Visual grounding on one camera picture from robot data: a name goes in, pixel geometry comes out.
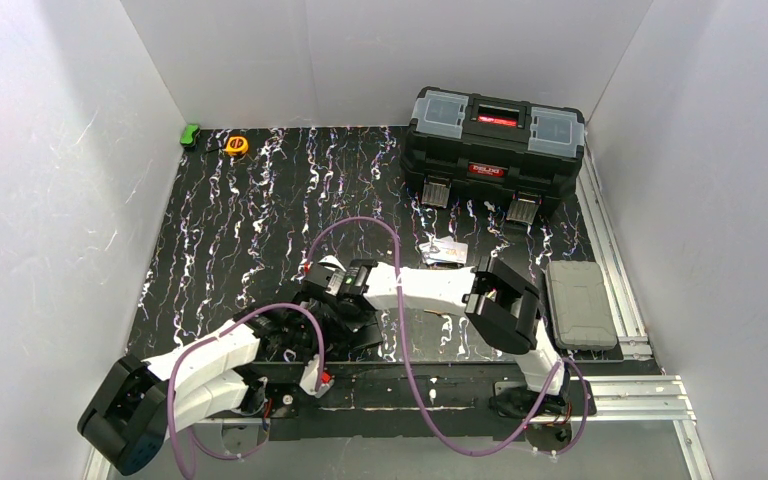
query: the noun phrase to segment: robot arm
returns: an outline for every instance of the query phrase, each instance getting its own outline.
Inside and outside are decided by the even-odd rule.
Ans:
[[[348,269],[334,261],[309,267],[303,290],[346,315],[395,309],[401,285],[405,308],[468,318],[488,345],[514,356],[532,391],[540,391],[559,360],[537,318],[539,291],[498,258],[457,270],[402,268],[401,278],[374,260],[354,260]],[[555,373],[549,395],[560,392],[564,373]]]
[[[367,348],[381,341],[375,313],[397,306],[396,285],[401,284],[407,308],[466,316],[491,347],[514,356],[528,389],[540,390],[558,355],[537,319],[536,287],[496,258],[484,259],[474,269],[401,272],[396,278],[391,265],[374,260],[355,260],[344,269],[336,259],[325,259],[308,265],[294,303],[315,310],[318,304],[327,306],[321,313],[323,324],[331,325],[326,335],[329,346],[349,343],[351,348]],[[294,331],[292,320],[256,317],[226,333],[235,324],[229,320],[209,334],[216,341],[193,351],[176,375],[176,428],[240,408],[252,385],[232,369],[254,361],[262,342],[277,342],[281,348],[287,339],[291,344],[308,343],[309,337]],[[143,468],[166,438],[166,394],[173,366],[184,351],[179,348],[144,361],[123,357],[81,416],[78,431],[124,475]],[[319,371],[318,357],[312,356],[299,385],[319,397],[333,380]],[[557,395],[563,380],[559,369],[547,393]]]

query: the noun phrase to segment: white wall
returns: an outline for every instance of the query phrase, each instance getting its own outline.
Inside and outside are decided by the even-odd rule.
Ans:
[[[426,85],[589,116],[651,0],[123,0],[190,122],[404,125]]]
[[[656,0],[589,141],[714,475],[768,478],[768,2]]]
[[[81,477],[182,128],[119,2],[0,0],[0,479]]]

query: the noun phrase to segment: black platform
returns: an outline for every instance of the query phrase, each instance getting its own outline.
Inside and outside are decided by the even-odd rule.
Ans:
[[[246,136],[248,154],[231,158],[217,149],[232,134]],[[403,263],[410,267],[421,266],[419,243],[447,235],[469,244],[468,264],[474,265],[480,256],[499,255],[538,284],[552,260],[593,261],[575,198],[535,229],[504,222],[505,212],[490,203],[457,199],[445,210],[421,207],[416,192],[407,191],[402,182],[398,156],[403,134],[403,127],[203,131],[196,150],[181,160],[128,350],[140,358],[160,354],[217,328],[252,302],[290,300],[298,289],[300,262],[316,234],[354,215],[378,217],[393,225],[401,237]],[[318,253],[392,263],[392,251],[386,232],[362,225],[340,230]],[[335,392],[329,394],[334,405],[314,408],[335,410],[306,414],[304,424],[285,424],[281,435],[276,425],[276,438],[312,435],[321,431],[316,426],[319,420],[332,422],[334,434],[351,435],[356,417],[363,412],[410,407],[413,400],[405,395],[404,368],[399,364],[397,319],[385,313],[381,321],[385,342],[378,351],[329,364],[329,371],[338,378]],[[468,392],[455,396],[460,400],[449,400],[481,404],[480,418],[462,415],[460,423],[449,421],[452,433],[496,436],[509,432],[515,420],[489,419],[483,405],[492,396],[494,381],[521,376],[511,359],[487,346],[466,318],[409,312],[407,321],[411,358],[425,362],[417,367],[426,379],[420,383],[438,377],[463,389],[467,382],[475,382]],[[619,349],[577,357],[588,361],[583,370],[590,375],[658,373],[654,361],[611,363],[622,359]],[[275,381],[282,375],[287,381],[300,377],[300,364],[286,364],[284,358],[271,360],[271,364],[259,363],[258,370],[271,372]],[[366,393],[361,396],[375,405],[369,407],[373,410],[345,408],[351,405],[351,395],[362,393],[358,385],[365,382],[389,382],[385,389],[399,393],[362,389]],[[448,395],[442,391],[440,395],[438,406],[451,403]],[[435,416],[445,427],[446,418],[457,411]],[[394,435],[430,434],[415,410],[378,413],[368,425],[378,425],[372,429],[378,435],[389,436],[390,430]],[[385,428],[404,415],[417,428]],[[342,427],[333,423],[335,416]],[[479,424],[486,427],[480,432],[470,430],[470,425]]]

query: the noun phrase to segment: purple cable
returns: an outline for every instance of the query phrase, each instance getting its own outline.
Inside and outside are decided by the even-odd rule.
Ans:
[[[308,320],[310,320],[310,323],[313,325],[313,329],[316,332],[316,340],[319,342],[319,372],[320,375],[317,375],[316,378],[316,390],[319,390],[319,388],[322,386],[322,375],[321,372],[325,371],[325,341],[322,338],[322,329],[319,328],[319,322],[316,321],[316,318],[314,318],[313,314],[309,311],[305,310],[304,308],[294,304],[294,303],[275,303],[272,305],[267,305],[265,307],[258,308],[257,310],[251,312],[250,314],[246,315],[245,317],[237,320],[234,325],[231,326],[231,328],[225,330],[224,332],[220,333],[218,335],[218,338],[222,338],[225,335],[228,335],[231,333],[234,329],[239,327],[240,325],[248,322],[252,318],[264,313],[268,312],[270,310],[277,310],[279,308],[288,308],[290,310],[295,310],[302,315],[306,316]],[[208,345],[210,343],[213,343],[217,341],[217,337],[208,337],[199,341],[196,341],[189,346],[186,347],[183,353],[181,353],[181,356],[178,357],[178,360],[175,361],[175,366],[172,367],[172,374],[169,376],[169,387],[166,390],[166,422],[169,429],[169,441],[172,443],[172,451],[175,454],[175,463],[178,464],[178,469],[181,471],[181,475],[184,476],[187,480],[192,480],[193,477],[195,477],[196,474],[196,460],[195,460],[195,450],[193,450],[193,469],[192,471],[187,469],[186,464],[184,463],[184,456],[181,453],[181,443],[178,439],[178,429],[175,426],[175,381],[178,378],[178,370],[181,368],[181,364],[184,363],[184,359],[187,358],[191,353],[196,351],[197,349]],[[196,445],[199,445],[201,442],[198,442],[198,440],[195,438],[192,433],[190,433],[191,437],[196,441]],[[204,445],[201,445],[200,447],[202,451],[207,450],[204,448]],[[227,457],[227,455],[222,455],[215,452],[210,452],[208,455],[214,457],[214,458],[220,458],[220,457]],[[225,460],[236,460],[238,457],[234,456],[233,458],[224,458]]]
[[[410,356],[408,355],[408,333],[407,333],[407,326],[405,325],[405,299],[404,299],[404,293],[402,292],[402,284],[399,279],[401,279],[401,265],[402,265],[402,259],[401,259],[401,250],[400,250],[400,244],[399,244],[399,235],[396,233],[395,230],[393,230],[390,225],[387,225],[385,222],[378,220],[377,218],[372,217],[349,217],[344,218],[343,220],[340,220],[330,227],[326,228],[322,231],[314,240],[313,244],[310,247],[310,250],[307,253],[307,261],[310,262],[313,257],[313,252],[316,250],[316,247],[319,246],[320,243],[322,243],[322,239],[325,238],[325,236],[330,233],[335,228],[345,225],[347,223],[351,222],[372,222],[377,225],[380,225],[385,230],[387,230],[387,233],[390,234],[390,237],[393,239],[393,268],[396,271],[396,300],[399,310],[399,329],[401,330],[401,340],[402,340],[402,356],[404,357],[405,362],[405,371],[407,373],[408,377],[408,384],[410,385],[411,393],[413,393],[413,398],[416,400],[416,405],[419,407],[419,413],[422,415],[422,419],[425,420],[425,424],[428,425],[428,428],[434,433],[434,435],[440,439],[441,442],[443,442],[447,447],[451,448],[457,453],[460,453],[461,455],[466,455],[468,457],[484,457],[487,455],[492,455],[499,450],[502,450],[503,448],[510,445],[514,440],[516,440],[517,437],[519,437],[522,434],[522,431],[525,429],[525,427],[528,426],[528,423],[531,422],[531,420],[534,418],[534,415],[537,413],[537,409],[540,407],[540,404],[543,402],[543,398],[546,396],[546,391],[549,390],[549,384],[551,383],[552,378],[554,377],[555,373],[557,373],[558,368],[561,366],[561,362],[557,362],[553,367],[552,370],[549,372],[548,377],[546,377],[546,381],[543,383],[543,388],[540,390],[540,394],[537,395],[537,399],[534,401],[534,405],[531,407],[531,410],[528,412],[528,415],[526,415],[525,420],[522,421],[522,424],[516,428],[516,430],[511,433],[511,435],[506,438],[505,440],[498,443],[496,446],[488,448],[486,450],[468,450],[466,448],[463,448],[457,444],[455,444],[449,437],[443,434],[443,432],[440,431],[439,428],[437,428],[437,425],[434,424],[434,420],[431,419],[431,414],[428,413],[428,408],[425,406],[425,403],[422,401],[422,395],[419,393],[419,388],[416,385],[416,379],[413,375],[413,367],[410,363]],[[563,358],[563,361],[566,363],[569,363],[575,372],[578,374],[578,378],[582,383],[585,383],[586,387],[586,381],[584,377],[581,375],[581,371],[578,369],[578,366],[575,364],[575,362],[572,361],[572,359]],[[584,432],[584,426],[587,423],[587,404],[590,399],[589,394],[587,393],[587,389],[585,388],[585,401],[584,401],[584,414],[581,417],[581,426],[578,429],[578,432],[576,432],[575,437],[570,441],[569,445],[562,448],[561,450],[558,450],[555,452],[556,454],[559,453],[565,453],[569,451],[570,448],[572,448],[576,443],[578,443],[579,438],[581,438],[581,434]]]

